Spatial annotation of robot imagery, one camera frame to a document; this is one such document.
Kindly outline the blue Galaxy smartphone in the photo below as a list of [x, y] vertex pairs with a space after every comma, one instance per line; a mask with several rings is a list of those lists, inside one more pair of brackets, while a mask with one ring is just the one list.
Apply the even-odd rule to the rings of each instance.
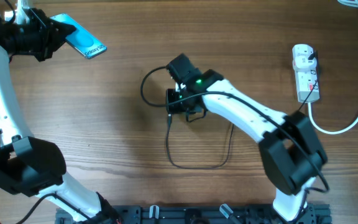
[[65, 40], [77, 52], [84, 56], [84, 58], [92, 59], [107, 51], [108, 48], [100, 40], [88, 32], [68, 14], [57, 14], [50, 18], [57, 22], [72, 25], [76, 28], [76, 31], [68, 35]]

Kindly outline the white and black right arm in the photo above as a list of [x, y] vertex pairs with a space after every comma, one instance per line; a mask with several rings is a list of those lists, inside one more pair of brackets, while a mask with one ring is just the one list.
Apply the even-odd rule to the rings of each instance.
[[237, 90], [220, 73], [201, 72], [185, 54], [163, 66], [177, 87], [161, 104], [170, 114], [204, 112], [217, 114], [253, 139], [262, 159], [265, 175], [276, 188], [272, 208], [286, 223], [296, 223], [306, 213], [307, 196], [315, 190], [328, 157], [308, 117], [300, 111], [286, 114], [270, 109]]

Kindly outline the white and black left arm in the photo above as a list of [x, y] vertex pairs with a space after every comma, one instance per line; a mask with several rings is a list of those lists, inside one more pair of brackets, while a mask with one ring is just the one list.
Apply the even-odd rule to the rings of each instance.
[[74, 223], [122, 223], [123, 218], [99, 193], [72, 177], [59, 147], [36, 138], [18, 104], [9, 64], [15, 55], [50, 59], [69, 44], [91, 59], [105, 46], [66, 14], [49, 17], [29, 1], [0, 14], [0, 189], [49, 200]]

